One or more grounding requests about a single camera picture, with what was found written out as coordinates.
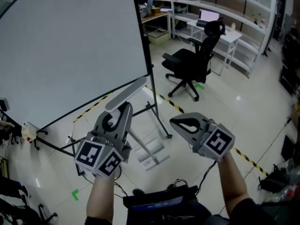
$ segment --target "whiteboard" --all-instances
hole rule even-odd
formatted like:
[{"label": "whiteboard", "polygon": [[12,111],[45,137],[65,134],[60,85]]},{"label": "whiteboard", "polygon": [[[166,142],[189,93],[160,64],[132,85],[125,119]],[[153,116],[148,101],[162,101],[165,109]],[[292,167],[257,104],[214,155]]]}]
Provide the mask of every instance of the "whiteboard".
[{"label": "whiteboard", "polygon": [[134,0],[17,0],[0,19],[0,97],[20,125],[42,128],[144,75]]}]

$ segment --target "laptop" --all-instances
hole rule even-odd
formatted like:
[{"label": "laptop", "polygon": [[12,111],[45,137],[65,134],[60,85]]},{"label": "laptop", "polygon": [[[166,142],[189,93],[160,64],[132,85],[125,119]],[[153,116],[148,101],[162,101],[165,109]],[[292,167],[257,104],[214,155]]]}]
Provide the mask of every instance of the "laptop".
[{"label": "laptop", "polygon": [[219,17],[220,17],[219,13],[200,9],[197,26],[204,28],[208,22],[216,21],[219,19]]}]

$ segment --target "chair armrest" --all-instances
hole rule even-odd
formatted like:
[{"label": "chair armrest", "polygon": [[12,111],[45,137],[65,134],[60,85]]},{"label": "chair armrest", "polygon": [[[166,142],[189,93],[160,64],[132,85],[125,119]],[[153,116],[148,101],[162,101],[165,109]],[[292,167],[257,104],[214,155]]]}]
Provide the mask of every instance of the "chair armrest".
[{"label": "chair armrest", "polygon": [[190,41],[190,42],[192,42],[192,43],[195,43],[195,44],[197,44],[197,45],[199,45],[199,46],[202,45],[202,42],[200,42],[199,40],[193,39],[193,38],[191,38],[191,37],[188,38],[188,41]]},{"label": "chair armrest", "polygon": [[199,40],[193,39],[191,37],[188,38],[188,41],[195,44],[195,51],[196,51],[196,53],[199,53],[199,47],[202,45],[202,42],[200,42]]},{"label": "chair armrest", "polygon": [[181,60],[179,60],[178,58],[175,58],[174,56],[171,56],[167,53],[163,54],[163,58],[166,59],[166,60],[169,60],[172,63],[176,63],[176,64],[181,63]]}]

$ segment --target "caution tape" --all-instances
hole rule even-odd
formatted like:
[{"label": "caution tape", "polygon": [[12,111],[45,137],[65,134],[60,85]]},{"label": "caution tape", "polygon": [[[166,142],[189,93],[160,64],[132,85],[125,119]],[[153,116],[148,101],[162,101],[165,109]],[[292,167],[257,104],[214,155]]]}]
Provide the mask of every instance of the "caution tape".
[{"label": "caution tape", "polygon": [[181,113],[185,113],[183,111],[183,109],[181,107],[178,107],[174,102],[172,102],[171,100],[165,98],[163,95],[160,95],[158,93],[156,93],[157,96],[159,96],[161,99],[163,99],[164,101],[166,101],[167,103],[171,104],[173,107],[175,107],[179,112]]},{"label": "caution tape", "polygon": [[[173,107],[175,107],[178,111],[180,111],[181,113],[186,113],[181,107],[177,106],[174,102],[172,102],[171,100],[165,98],[164,96],[156,93],[156,95],[158,95],[160,98],[162,98],[164,101],[166,101],[167,103],[169,103],[170,105],[172,105]],[[253,165],[254,167],[256,167],[259,171],[261,171],[264,175],[268,176],[269,174],[263,170],[259,165],[257,165],[255,162],[253,162],[250,158],[248,158],[244,153],[242,153],[240,150],[238,150],[237,148],[233,147],[232,148],[237,154],[239,154],[240,156],[242,156],[244,159],[246,159],[251,165]]]},{"label": "caution tape", "polygon": [[242,153],[240,150],[236,149],[235,147],[232,148],[234,151],[237,152],[240,156],[245,158],[249,163],[251,163],[254,167],[256,167],[259,171],[261,171],[264,175],[268,176],[269,174],[263,170],[259,165],[257,165],[255,162],[253,162],[250,158],[248,158],[244,153]]},{"label": "caution tape", "polygon": [[89,110],[93,109],[94,107],[96,107],[99,103],[101,103],[104,99],[106,99],[109,95],[111,95],[111,93],[107,94],[106,96],[104,96],[103,98],[101,98],[98,102],[96,102],[92,107],[90,107],[88,110],[86,110],[83,114],[81,114],[80,116],[78,116],[73,122],[77,122],[78,119],[80,119],[84,114],[86,114]]},{"label": "caution tape", "polygon": [[[78,116],[73,122],[76,122],[78,119],[80,119],[84,114],[86,114],[88,111],[90,111],[91,109],[93,109],[95,106],[97,106],[99,103],[101,103],[104,99],[106,99],[110,94],[107,94],[106,96],[104,96],[101,100],[99,100],[98,102],[96,102],[92,107],[90,107],[88,110],[86,110],[83,114],[81,114],[80,116]],[[181,113],[186,113],[181,107],[179,107],[178,105],[176,105],[174,102],[172,102],[171,100],[169,100],[168,98],[165,98],[163,95],[160,95],[158,93],[156,93],[157,96],[159,96],[161,99],[163,99],[164,101],[166,101],[168,104],[172,105],[175,109],[177,109],[179,112]],[[243,154],[240,150],[238,150],[237,148],[233,147],[232,148],[237,154],[239,154],[241,157],[243,157],[245,160],[247,160],[251,165],[253,165],[254,167],[256,167],[259,171],[261,171],[264,175],[268,176],[269,174],[263,170],[258,164],[256,164],[255,162],[253,162],[251,159],[249,159],[245,154]]]}]

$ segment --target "black office chair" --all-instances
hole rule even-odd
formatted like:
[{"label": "black office chair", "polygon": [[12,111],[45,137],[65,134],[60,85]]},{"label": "black office chair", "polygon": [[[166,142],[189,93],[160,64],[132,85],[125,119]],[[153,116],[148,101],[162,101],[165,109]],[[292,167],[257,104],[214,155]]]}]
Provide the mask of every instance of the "black office chair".
[{"label": "black office chair", "polygon": [[196,53],[183,48],[172,56],[167,53],[163,55],[165,60],[162,62],[162,65],[174,72],[174,74],[167,73],[165,77],[168,78],[171,76],[182,79],[176,88],[168,94],[169,97],[172,97],[173,93],[178,88],[181,86],[185,87],[186,84],[188,84],[196,94],[195,101],[199,100],[199,94],[194,88],[192,81],[197,81],[199,83],[206,82],[206,75],[210,73],[210,69],[208,70],[208,63],[213,57],[211,52],[220,39],[220,36],[225,33],[225,25],[220,20],[212,21],[205,25],[204,32],[207,35],[207,38],[205,38],[203,42],[193,38],[188,39],[195,44]]}]

